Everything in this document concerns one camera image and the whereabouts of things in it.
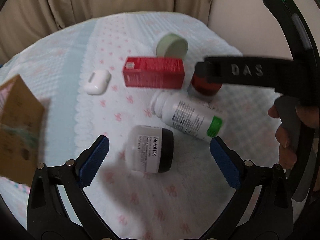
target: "bed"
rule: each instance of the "bed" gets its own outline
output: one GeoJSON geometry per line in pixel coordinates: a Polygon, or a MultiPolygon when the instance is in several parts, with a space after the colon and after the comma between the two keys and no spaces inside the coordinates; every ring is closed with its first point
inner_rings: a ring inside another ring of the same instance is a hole
{"type": "MultiPolygon", "coordinates": [[[[89,20],[51,34],[13,57],[0,69],[0,82],[19,73],[46,107],[40,161],[48,166],[75,159],[103,134],[110,151],[92,184],[84,189],[99,215],[121,238],[187,239],[200,237],[234,193],[210,155],[209,145],[164,125],[148,108],[154,89],[127,88],[122,67],[128,56],[153,56],[162,31],[188,40],[185,80],[194,65],[209,55],[241,55],[201,21],[178,13],[116,14],[89,20]],[[90,96],[84,82],[95,69],[108,69],[112,78],[105,94],[90,96]],[[163,174],[130,171],[125,143],[134,125],[172,130],[172,168],[163,174]]],[[[213,104],[228,112],[222,139],[243,159],[271,167],[278,161],[274,133],[279,120],[267,115],[277,97],[273,90],[223,85],[213,104]]],[[[80,223],[62,188],[60,193],[73,222],[80,223]]],[[[0,193],[26,228],[29,188],[0,178],[0,193]]],[[[241,220],[252,211],[259,188],[241,220]]],[[[295,216],[299,206],[294,206],[295,216]]]]}

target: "black jar lid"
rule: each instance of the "black jar lid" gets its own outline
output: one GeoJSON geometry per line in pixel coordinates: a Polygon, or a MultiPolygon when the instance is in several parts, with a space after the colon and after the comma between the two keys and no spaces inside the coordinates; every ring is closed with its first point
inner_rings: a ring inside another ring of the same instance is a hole
{"type": "Polygon", "coordinates": [[[173,160],[173,133],[162,128],[161,157],[158,172],[166,172],[171,168],[173,160]]]}

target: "blue gripper pad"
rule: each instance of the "blue gripper pad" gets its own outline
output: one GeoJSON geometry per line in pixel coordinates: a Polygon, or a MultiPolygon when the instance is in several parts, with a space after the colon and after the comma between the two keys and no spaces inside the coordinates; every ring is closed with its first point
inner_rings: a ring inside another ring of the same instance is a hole
{"type": "Polygon", "coordinates": [[[91,184],[108,151],[109,139],[103,135],[100,135],[88,150],[83,151],[81,155],[90,155],[78,171],[77,184],[79,188],[83,189],[91,184]]]}
{"type": "Polygon", "coordinates": [[[244,173],[243,160],[230,150],[220,137],[214,137],[210,143],[210,152],[230,187],[239,189],[244,173]]]}

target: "beige curtain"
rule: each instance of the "beige curtain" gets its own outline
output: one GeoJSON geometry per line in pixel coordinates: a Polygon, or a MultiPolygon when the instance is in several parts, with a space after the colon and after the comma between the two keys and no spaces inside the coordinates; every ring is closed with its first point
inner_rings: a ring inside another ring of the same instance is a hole
{"type": "Polygon", "coordinates": [[[170,11],[208,22],[211,0],[7,0],[0,11],[0,63],[35,41],[85,20],[120,12],[170,11]]]}

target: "green bottle cap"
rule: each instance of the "green bottle cap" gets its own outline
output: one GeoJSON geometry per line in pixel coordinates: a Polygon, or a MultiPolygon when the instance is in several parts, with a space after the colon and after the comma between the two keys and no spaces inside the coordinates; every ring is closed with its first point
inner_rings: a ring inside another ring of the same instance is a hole
{"type": "Polygon", "coordinates": [[[218,134],[221,126],[222,126],[222,119],[217,116],[214,116],[207,130],[207,136],[215,137],[218,134]]]}
{"type": "Polygon", "coordinates": [[[157,57],[171,57],[183,59],[188,51],[188,42],[175,33],[162,33],[159,35],[154,47],[157,57]]]}

